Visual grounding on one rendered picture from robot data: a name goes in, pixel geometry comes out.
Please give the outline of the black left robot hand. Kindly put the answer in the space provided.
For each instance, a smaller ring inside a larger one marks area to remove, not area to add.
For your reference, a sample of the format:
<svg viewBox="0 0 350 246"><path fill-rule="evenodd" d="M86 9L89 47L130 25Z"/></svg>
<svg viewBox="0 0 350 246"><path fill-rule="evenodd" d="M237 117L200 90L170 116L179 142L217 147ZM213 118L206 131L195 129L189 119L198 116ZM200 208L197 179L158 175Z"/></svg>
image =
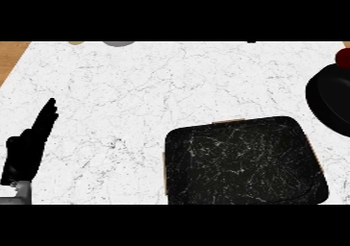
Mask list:
<svg viewBox="0 0 350 246"><path fill-rule="evenodd" d="M37 114L32 126L19 136L10 136L6 140L7 157L0 185L29 182L34 179L56 118L55 99L50 98Z"/></svg>

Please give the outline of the black round pot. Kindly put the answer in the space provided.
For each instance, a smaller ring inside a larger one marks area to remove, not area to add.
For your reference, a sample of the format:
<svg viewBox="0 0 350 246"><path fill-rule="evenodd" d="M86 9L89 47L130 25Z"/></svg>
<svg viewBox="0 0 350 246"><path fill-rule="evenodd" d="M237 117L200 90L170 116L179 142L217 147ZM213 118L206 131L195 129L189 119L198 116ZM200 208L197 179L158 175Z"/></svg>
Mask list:
<svg viewBox="0 0 350 246"><path fill-rule="evenodd" d="M319 122L350 137L350 69L334 63L308 80L305 101Z"/></svg>

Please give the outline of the black marbled square tray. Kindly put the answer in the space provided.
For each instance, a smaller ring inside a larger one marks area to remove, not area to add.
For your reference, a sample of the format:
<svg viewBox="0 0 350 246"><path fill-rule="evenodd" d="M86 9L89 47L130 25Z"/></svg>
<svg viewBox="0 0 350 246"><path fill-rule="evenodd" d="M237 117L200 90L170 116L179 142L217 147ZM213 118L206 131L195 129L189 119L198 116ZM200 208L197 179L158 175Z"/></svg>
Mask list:
<svg viewBox="0 0 350 246"><path fill-rule="evenodd" d="M318 205L321 165L288 116L191 126L164 138L171 205Z"/></svg>

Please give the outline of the grey round object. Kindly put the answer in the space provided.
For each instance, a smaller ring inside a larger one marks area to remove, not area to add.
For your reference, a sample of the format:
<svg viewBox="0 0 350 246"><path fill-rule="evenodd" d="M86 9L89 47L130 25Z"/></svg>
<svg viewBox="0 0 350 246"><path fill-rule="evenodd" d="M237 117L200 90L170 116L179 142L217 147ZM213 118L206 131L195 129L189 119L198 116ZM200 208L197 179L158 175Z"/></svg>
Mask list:
<svg viewBox="0 0 350 246"><path fill-rule="evenodd" d="M108 46L124 47L130 45L134 41L102 41Z"/></svg>

